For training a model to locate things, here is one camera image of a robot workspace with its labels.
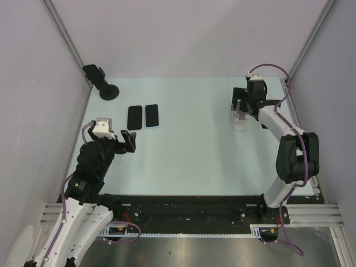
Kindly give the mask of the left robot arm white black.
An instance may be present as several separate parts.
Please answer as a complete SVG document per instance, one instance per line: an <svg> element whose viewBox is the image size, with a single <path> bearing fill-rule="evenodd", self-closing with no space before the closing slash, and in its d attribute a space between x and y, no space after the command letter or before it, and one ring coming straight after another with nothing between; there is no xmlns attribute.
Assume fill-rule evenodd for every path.
<svg viewBox="0 0 356 267"><path fill-rule="evenodd" d="M87 125L85 130L92 140L81 146L76 169L61 186L62 208L44 247L27 260L34 240L34 226L27 224L13 244L6 266L79 266L100 231L122 218L120 198L99 192L115 155L135 152L136 134L122 130L124 142L119 142L103 121Z"/></svg>

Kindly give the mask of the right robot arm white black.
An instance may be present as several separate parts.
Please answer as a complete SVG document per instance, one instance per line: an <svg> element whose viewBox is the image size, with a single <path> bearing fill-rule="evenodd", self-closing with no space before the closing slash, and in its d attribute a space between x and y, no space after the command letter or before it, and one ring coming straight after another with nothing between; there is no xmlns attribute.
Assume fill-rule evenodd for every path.
<svg viewBox="0 0 356 267"><path fill-rule="evenodd" d="M270 223L282 215L283 206L292 193L304 187L319 173L319 138L314 132L305 132L287 120L280 112L279 100L268 100L268 87L259 75L246 77L246 87L235 87L231 102L234 131L245 130L248 116L269 130L279 142L276 156L277 177L262 194L258 203L257 218Z"/></svg>

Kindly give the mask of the black round-base phone stand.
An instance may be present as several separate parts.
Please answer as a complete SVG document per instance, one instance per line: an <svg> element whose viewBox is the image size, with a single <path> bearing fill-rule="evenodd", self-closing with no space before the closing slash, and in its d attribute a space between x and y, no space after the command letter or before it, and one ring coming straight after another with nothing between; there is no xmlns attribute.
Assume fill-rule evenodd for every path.
<svg viewBox="0 0 356 267"><path fill-rule="evenodd" d="M109 84L105 79L105 72L101 67L98 67L101 71L102 82L100 84L94 85L97 90L99 90L100 97L105 101L114 100L119 94L120 90L116 85Z"/></svg>

